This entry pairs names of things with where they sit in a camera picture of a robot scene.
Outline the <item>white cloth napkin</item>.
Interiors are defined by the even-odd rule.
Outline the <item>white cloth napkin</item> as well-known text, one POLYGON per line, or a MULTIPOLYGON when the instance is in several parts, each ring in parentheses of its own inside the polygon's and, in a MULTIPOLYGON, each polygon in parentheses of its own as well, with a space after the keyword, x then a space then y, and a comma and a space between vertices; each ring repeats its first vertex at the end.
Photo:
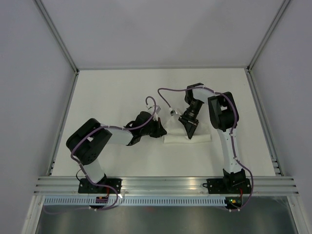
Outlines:
POLYGON ((177 116, 170 117, 164 124, 164 129, 167 131, 163 136, 164 144, 196 144, 212 141, 209 125, 206 123, 199 123, 191 139, 188 138, 177 116))

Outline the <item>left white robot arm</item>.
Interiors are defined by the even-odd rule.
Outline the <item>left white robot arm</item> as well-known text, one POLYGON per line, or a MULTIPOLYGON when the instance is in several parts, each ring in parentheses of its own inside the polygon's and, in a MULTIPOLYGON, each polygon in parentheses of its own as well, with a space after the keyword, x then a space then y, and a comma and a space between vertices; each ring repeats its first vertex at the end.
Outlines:
POLYGON ((106 174, 98 157, 107 144, 133 146, 144 136, 160 138, 166 134, 160 118, 142 111, 124 127, 103 125, 91 118, 67 139, 66 147, 90 181, 89 187, 102 193, 106 189, 106 174))

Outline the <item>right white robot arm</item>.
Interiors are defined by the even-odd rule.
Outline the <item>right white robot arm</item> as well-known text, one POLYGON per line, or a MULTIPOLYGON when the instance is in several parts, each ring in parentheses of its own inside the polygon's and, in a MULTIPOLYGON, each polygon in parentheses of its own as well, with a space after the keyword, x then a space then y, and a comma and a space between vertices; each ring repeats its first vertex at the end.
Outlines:
POLYGON ((197 116, 202 105, 208 105, 210 122, 219 134, 224 156, 222 186, 229 193, 235 192, 245 181, 246 173, 238 163, 239 156, 235 149, 239 115, 232 93, 215 93, 202 83, 196 83, 187 86, 184 100, 189 107, 178 121, 184 126, 188 139, 193 137, 199 125, 197 116))

